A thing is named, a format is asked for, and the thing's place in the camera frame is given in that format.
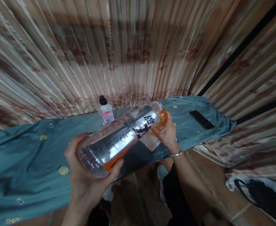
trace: black bag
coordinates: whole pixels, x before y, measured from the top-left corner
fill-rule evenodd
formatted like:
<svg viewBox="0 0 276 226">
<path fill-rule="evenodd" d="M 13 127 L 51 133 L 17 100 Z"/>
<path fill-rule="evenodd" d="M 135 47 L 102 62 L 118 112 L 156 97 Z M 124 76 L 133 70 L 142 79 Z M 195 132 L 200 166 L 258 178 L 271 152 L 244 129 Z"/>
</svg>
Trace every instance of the black bag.
<svg viewBox="0 0 276 226">
<path fill-rule="evenodd" d="M 248 188 L 249 194 L 255 202 L 251 201 L 247 197 L 245 192 L 242 190 L 240 183 L 244 184 Z M 241 180 L 235 180 L 235 185 L 250 203 L 258 208 L 261 208 L 264 212 L 276 220 L 276 192 L 273 189 L 265 186 L 264 182 L 255 180 L 250 180 L 248 185 Z"/>
</svg>

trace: clear plastic bottle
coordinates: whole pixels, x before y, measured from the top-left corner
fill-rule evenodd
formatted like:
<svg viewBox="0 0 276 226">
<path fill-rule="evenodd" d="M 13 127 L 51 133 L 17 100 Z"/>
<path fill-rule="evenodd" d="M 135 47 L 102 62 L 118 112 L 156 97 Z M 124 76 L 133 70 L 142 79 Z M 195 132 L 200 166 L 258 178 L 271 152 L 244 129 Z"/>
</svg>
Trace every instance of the clear plastic bottle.
<svg viewBox="0 0 276 226">
<path fill-rule="evenodd" d="M 88 135 L 77 147 L 84 167 L 97 178 L 114 168 L 141 136 L 160 122 L 162 104 L 142 101 L 127 113 Z"/>
<path fill-rule="evenodd" d="M 160 122 L 158 123 L 158 125 L 155 126 L 155 128 L 158 131 L 162 131 L 167 123 L 167 110 L 165 109 L 165 107 L 162 108 L 162 110 L 160 111 L 161 117 L 160 117 Z"/>
<path fill-rule="evenodd" d="M 98 112 L 106 124 L 113 122 L 114 119 L 114 107 L 113 104 L 104 96 L 99 97 L 99 105 L 97 106 Z"/>
</svg>

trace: pink label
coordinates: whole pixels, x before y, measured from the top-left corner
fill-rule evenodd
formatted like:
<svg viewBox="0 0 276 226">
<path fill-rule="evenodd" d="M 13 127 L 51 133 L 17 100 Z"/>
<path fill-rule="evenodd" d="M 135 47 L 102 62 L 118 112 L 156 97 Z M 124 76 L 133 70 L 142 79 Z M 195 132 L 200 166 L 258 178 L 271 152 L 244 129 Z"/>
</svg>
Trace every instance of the pink label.
<svg viewBox="0 0 276 226">
<path fill-rule="evenodd" d="M 101 117 L 103 118 L 104 122 L 106 124 L 111 123 L 112 121 L 114 121 L 114 115 L 113 112 L 110 111 L 105 111 Z"/>
</svg>

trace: bracelet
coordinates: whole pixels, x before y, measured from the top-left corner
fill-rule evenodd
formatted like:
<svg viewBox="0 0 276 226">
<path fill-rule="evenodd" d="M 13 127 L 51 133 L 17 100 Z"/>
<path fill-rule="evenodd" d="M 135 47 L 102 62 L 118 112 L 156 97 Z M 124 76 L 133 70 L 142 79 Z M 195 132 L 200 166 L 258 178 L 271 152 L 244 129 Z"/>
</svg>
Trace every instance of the bracelet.
<svg viewBox="0 0 276 226">
<path fill-rule="evenodd" d="M 183 155 L 183 154 L 184 154 L 184 152 L 183 152 L 183 151 L 180 151 L 180 152 L 175 153 L 175 154 L 170 154 L 168 157 L 169 157 L 169 158 L 172 158 L 172 157 L 175 157 L 175 156 L 178 156 L 178 155 Z"/>
</svg>

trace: black pants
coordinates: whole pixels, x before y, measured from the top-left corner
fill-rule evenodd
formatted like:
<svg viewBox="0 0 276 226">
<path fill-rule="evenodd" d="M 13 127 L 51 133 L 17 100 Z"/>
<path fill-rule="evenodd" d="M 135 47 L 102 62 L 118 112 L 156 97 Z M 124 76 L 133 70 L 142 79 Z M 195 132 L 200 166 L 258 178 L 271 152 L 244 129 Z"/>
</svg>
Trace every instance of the black pants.
<svg viewBox="0 0 276 226">
<path fill-rule="evenodd" d="M 197 225 L 181 189 L 175 164 L 163 179 L 163 188 L 166 204 L 173 215 L 168 225 Z"/>
<path fill-rule="evenodd" d="M 168 226 L 197 225 L 185 200 L 174 164 L 169 174 L 163 179 L 163 187 L 166 204 L 173 215 Z M 88 222 L 88 225 L 108 225 L 108 219 L 104 217 L 99 204 L 92 210 Z"/>
</svg>

